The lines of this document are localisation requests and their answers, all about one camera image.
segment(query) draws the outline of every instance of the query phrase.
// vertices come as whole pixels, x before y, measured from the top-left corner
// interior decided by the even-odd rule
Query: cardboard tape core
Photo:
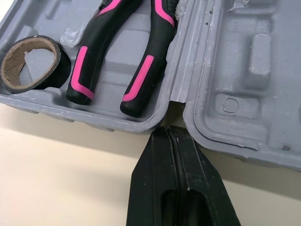
[[[54,62],[47,72],[28,86],[20,85],[20,73],[25,65],[25,54],[34,49],[47,49],[54,54]],[[0,81],[11,93],[31,89],[60,88],[71,72],[71,62],[59,45],[46,36],[32,36],[16,42],[5,55],[1,64]]]

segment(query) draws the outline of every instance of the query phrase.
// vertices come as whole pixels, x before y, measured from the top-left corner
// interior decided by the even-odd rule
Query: plier handle
[[[67,98],[89,105],[94,98],[103,60],[112,38],[143,0],[107,0],[97,17],[86,28],[67,90]],[[175,11],[179,0],[151,0],[150,38],[120,109],[140,117],[166,66],[168,47],[176,27]]]

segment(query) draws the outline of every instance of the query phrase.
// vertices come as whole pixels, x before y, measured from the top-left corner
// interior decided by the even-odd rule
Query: pink grip stripe
[[[73,75],[71,78],[71,87],[74,90],[84,94],[85,96],[87,96],[88,98],[93,100],[94,93],[91,90],[89,90],[88,88],[84,87],[83,85],[80,85],[80,83],[79,83],[80,72],[81,72],[81,68],[83,66],[87,51],[88,51],[87,46],[83,46],[80,48],[79,55],[76,59],[75,66],[73,69]]]
[[[138,92],[145,80],[145,77],[146,77],[147,73],[149,72],[149,69],[151,68],[151,64],[153,61],[154,61],[154,57],[151,55],[147,55],[143,65],[137,75],[137,78],[136,78],[135,82],[133,83],[133,86],[132,86],[130,92],[123,96],[122,101],[131,101],[136,98],[136,96],[138,95]]]
[[[162,0],[155,0],[155,9],[160,17],[167,20],[174,27],[174,19],[164,11]]]
[[[106,13],[106,12],[114,9],[120,2],[121,2],[121,0],[113,0],[110,3],[110,5],[108,5],[106,8],[103,8],[102,11],[100,11],[100,13],[98,15],[101,15],[103,13]]]

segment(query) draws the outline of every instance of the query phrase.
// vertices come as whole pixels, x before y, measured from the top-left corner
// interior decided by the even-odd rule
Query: molded plastic tray
[[[99,0],[15,0],[0,24],[0,53],[41,34],[61,41],[74,63],[76,45],[98,6]],[[119,105],[148,41],[150,0],[113,40],[92,106],[67,101],[69,81],[61,89],[14,95],[0,88],[0,102],[129,132],[157,127],[169,101],[186,103],[184,121],[202,146],[301,170],[301,1],[182,0],[181,6],[165,77],[142,118],[124,115]],[[63,42],[68,36],[69,47]]]

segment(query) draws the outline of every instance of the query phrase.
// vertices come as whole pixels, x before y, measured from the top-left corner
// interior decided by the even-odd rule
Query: tool case compartment
[[[39,34],[63,44],[74,64],[80,34],[99,4],[15,0],[0,24],[1,56],[15,41]],[[0,102],[135,133],[160,125],[170,101],[185,103],[186,127],[202,146],[252,163],[300,170],[300,11],[299,0],[181,0],[164,79],[141,118],[124,115],[119,106],[148,41],[150,0],[112,41],[91,106],[66,99],[69,81],[60,89],[22,94],[0,88]],[[66,44],[68,36],[72,41]]]

